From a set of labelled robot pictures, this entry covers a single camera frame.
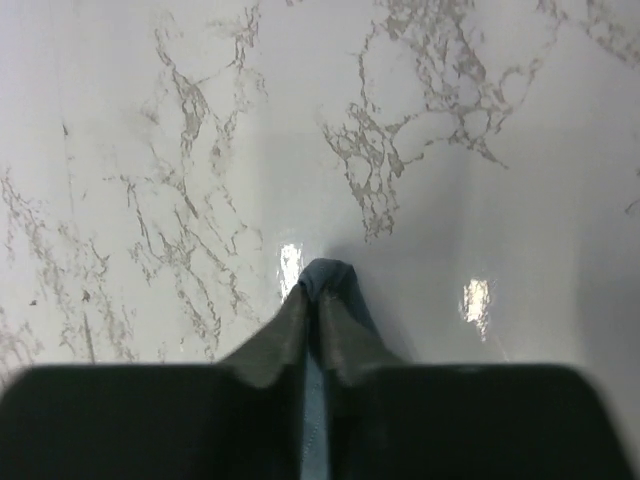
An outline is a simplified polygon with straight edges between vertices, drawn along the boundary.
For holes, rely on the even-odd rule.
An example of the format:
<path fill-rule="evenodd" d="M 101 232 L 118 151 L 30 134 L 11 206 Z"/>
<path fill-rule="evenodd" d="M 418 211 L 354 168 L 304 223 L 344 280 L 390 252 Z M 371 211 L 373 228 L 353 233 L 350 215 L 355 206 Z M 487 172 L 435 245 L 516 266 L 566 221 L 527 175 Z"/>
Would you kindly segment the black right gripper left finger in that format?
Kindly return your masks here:
<path fill-rule="evenodd" d="M 213 364 L 58 365 L 1 399 L 5 479 L 296 479 L 309 299 Z"/>

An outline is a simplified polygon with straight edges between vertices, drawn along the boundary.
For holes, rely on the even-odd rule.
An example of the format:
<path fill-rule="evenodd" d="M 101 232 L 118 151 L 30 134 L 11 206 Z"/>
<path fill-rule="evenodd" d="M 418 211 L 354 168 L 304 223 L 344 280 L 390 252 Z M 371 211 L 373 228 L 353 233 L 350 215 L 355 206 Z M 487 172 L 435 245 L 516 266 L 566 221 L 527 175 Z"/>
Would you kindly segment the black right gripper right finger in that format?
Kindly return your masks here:
<path fill-rule="evenodd" d="M 631 479 L 599 392 L 551 364 L 410 364 L 318 304 L 334 479 Z"/>

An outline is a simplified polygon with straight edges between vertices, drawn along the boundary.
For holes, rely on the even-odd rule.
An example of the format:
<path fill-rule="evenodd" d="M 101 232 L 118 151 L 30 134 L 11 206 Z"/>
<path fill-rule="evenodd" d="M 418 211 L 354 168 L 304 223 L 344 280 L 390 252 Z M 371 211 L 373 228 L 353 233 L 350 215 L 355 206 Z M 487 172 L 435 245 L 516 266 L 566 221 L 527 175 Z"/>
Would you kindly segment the grey-blue t shirt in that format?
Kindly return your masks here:
<path fill-rule="evenodd" d="M 366 332 L 380 356 L 392 365 L 405 361 L 387 348 L 380 337 L 363 297 L 354 267 L 341 260 L 316 258 L 301 272 L 298 285 L 308 294 L 312 313 L 306 346 L 304 415 L 300 473 L 303 479 L 328 479 L 331 475 L 325 376 L 321 367 L 321 335 L 317 323 L 317 303 L 326 292 L 337 297 L 346 307 L 352 322 Z"/>

